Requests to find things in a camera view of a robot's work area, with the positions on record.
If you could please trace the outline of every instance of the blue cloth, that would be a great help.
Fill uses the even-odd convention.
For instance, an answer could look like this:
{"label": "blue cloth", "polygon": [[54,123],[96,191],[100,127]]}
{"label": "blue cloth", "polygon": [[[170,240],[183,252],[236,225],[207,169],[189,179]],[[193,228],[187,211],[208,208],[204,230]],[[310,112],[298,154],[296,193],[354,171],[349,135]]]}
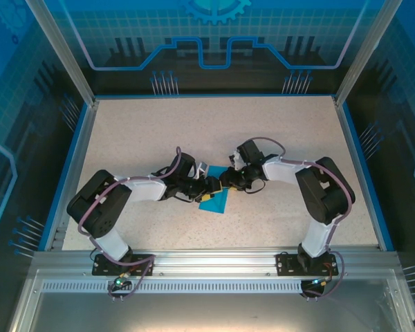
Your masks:
{"label": "blue cloth", "polygon": [[[207,170],[207,176],[214,176],[219,178],[220,175],[227,169],[227,167],[222,166],[209,166],[209,169]],[[216,213],[224,213],[227,199],[228,189],[223,189],[222,192],[217,192],[213,199],[210,199],[206,202],[201,202],[199,209]]]}

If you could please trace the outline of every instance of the gear logo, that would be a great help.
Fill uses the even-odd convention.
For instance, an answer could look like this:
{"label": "gear logo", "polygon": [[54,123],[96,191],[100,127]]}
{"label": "gear logo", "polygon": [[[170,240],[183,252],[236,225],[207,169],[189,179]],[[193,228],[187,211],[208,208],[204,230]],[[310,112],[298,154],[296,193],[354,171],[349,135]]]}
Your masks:
{"label": "gear logo", "polygon": [[243,14],[250,0],[182,0],[182,4],[186,14],[194,19],[216,25],[219,21],[225,24],[228,19],[234,20],[237,14]]}
{"label": "gear logo", "polygon": [[0,0],[0,18],[14,35],[26,23],[24,0]]}

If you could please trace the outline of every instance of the speckled white table surface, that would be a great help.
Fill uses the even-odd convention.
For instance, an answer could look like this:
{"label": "speckled white table surface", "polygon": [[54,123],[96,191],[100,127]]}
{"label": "speckled white table surface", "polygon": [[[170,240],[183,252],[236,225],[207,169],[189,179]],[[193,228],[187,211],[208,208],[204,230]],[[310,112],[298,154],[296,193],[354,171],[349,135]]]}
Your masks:
{"label": "speckled white table surface", "polygon": [[[378,243],[328,96],[103,100],[79,188],[99,169],[121,176],[148,175],[171,163],[177,145],[196,160],[229,166],[228,156],[253,136],[282,142],[292,159],[331,157],[356,194],[352,213],[332,243]],[[257,144],[265,154],[279,151],[270,142]],[[255,195],[230,192],[224,214],[176,199],[132,203],[116,227],[135,249],[250,248],[297,246],[309,221],[299,188],[273,181]],[[92,247],[71,219],[63,249]]]}

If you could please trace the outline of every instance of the blue enclosure wall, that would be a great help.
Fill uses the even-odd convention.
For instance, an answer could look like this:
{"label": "blue enclosure wall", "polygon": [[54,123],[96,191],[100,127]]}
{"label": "blue enclosure wall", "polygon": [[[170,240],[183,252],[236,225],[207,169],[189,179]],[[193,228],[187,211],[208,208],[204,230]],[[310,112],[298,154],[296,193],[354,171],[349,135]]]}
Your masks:
{"label": "blue enclosure wall", "polygon": [[403,0],[347,104],[393,245],[415,265],[415,0]]}
{"label": "blue enclosure wall", "polygon": [[304,94],[337,91],[382,0],[47,4],[96,94]]}
{"label": "blue enclosure wall", "polygon": [[82,107],[26,3],[0,1],[0,331],[39,241],[22,221],[43,228]]}

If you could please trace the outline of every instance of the vented metal strip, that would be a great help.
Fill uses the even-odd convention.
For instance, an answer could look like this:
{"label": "vented metal strip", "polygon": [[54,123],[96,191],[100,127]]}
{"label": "vented metal strip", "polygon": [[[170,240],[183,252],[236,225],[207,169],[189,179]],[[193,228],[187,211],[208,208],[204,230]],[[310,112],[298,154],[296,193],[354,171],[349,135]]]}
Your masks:
{"label": "vented metal strip", "polygon": [[[42,287],[43,293],[106,293],[112,281],[107,280],[49,280]],[[148,294],[268,294],[301,293],[299,280],[145,280],[138,293]]]}

